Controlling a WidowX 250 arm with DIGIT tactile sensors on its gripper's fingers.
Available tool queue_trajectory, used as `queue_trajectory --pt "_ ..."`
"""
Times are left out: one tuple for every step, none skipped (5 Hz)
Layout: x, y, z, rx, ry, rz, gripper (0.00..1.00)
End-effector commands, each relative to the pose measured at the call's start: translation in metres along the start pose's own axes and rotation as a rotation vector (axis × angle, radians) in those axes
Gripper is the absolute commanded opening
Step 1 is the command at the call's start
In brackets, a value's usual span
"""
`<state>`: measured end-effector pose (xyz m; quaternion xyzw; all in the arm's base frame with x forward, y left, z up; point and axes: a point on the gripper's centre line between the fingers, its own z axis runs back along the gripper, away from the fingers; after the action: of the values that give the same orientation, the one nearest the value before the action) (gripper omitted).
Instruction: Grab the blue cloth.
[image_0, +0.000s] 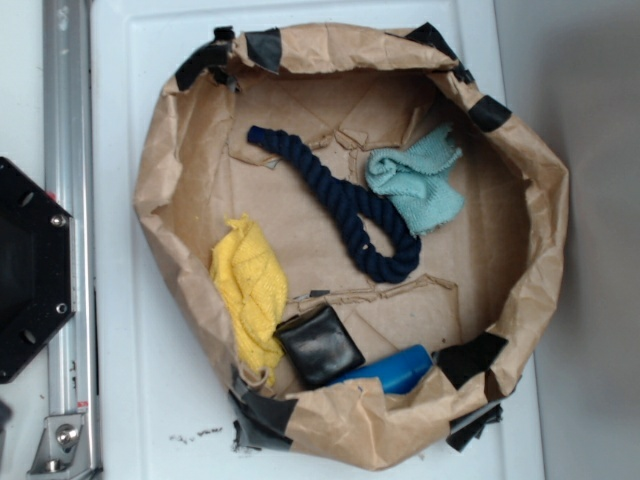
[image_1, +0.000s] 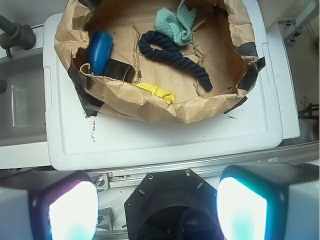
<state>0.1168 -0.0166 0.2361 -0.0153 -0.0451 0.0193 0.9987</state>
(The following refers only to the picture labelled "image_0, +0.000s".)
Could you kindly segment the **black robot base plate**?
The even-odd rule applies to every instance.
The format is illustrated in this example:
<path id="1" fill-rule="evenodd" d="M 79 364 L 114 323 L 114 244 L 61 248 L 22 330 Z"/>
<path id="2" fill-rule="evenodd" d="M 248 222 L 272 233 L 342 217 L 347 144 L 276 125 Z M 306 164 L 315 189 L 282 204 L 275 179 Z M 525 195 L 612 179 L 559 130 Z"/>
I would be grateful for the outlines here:
<path id="1" fill-rule="evenodd" d="M 1 159 L 1 382 L 8 384 L 74 313 L 71 216 Z"/>

